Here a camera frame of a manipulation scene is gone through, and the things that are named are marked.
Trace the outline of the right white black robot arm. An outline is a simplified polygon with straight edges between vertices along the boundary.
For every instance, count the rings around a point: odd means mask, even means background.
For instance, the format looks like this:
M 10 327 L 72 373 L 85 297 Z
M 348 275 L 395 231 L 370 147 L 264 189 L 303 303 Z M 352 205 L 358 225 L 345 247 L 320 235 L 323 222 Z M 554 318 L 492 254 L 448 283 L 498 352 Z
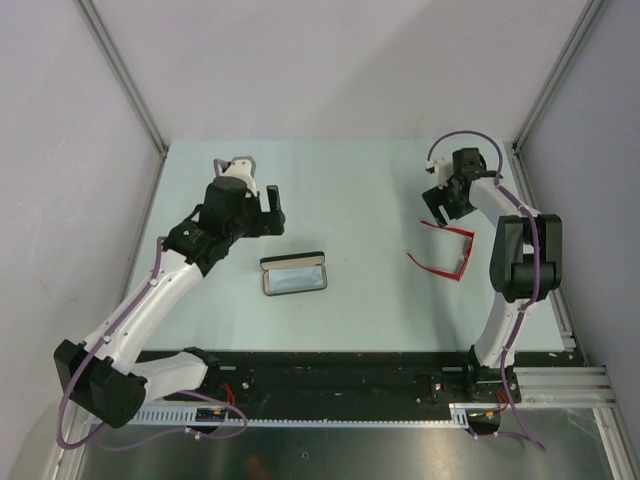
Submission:
M 498 172 L 487 169 L 476 148 L 427 159 L 426 170 L 436 175 L 437 184 L 422 198 L 439 227 L 479 211 L 495 229 L 489 263 L 495 296 L 486 325 L 462 370 L 432 379 L 432 396 L 478 403 L 494 401 L 499 394 L 511 396 L 518 390 L 513 364 L 521 330 L 561 283 L 562 221 L 520 200 Z

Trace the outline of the blue cleaning cloth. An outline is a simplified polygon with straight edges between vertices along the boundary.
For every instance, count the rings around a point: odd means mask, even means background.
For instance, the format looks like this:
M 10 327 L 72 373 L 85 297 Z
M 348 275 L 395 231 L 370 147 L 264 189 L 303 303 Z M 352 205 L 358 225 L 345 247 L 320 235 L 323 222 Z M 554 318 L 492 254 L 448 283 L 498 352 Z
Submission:
M 326 287 L 321 266 L 271 270 L 268 283 L 269 292 L 273 295 L 322 290 Z

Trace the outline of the black glasses case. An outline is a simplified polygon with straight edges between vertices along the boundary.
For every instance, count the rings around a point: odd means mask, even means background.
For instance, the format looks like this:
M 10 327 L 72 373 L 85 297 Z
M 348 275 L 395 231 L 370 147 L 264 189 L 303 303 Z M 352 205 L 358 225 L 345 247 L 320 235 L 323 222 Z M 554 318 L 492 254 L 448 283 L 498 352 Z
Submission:
M 325 260 L 322 251 L 261 258 L 263 293 L 275 297 L 326 289 Z

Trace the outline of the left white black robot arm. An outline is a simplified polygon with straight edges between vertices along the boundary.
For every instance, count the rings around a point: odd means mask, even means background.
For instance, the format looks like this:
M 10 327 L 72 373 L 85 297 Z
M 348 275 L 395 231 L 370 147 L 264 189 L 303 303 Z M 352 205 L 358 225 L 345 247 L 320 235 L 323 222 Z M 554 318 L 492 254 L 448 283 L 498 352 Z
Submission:
M 61 410 L 74 402 L 120 428 L 150 401 L 184 391 L 207 400 L 219 392 L 219 361 L 211 353 L 188 347 L 147 362 L 139 355 L 178 301 L 238 240 L 283 234 L 279 189 L 269 185 L 266 193 L 269 208 L 263 210 L 246 178 L 221 176 L 207 186 L 203 202 L 158 239 L 152 269 L 134 292 L 84 340 L 64 340 L 54 351 Z

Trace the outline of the red sunglasses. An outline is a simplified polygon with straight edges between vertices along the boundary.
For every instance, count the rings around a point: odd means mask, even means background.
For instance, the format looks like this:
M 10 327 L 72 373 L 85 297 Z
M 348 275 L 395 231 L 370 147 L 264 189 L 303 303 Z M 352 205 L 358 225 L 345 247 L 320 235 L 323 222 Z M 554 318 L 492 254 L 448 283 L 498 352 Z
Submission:
M 471 258 L 475 233 L 426 220 L 420 225 L 421 234 L 414 244 L 417 252 L 407 252 L 407 258 L 429 274 L 460 282 Z

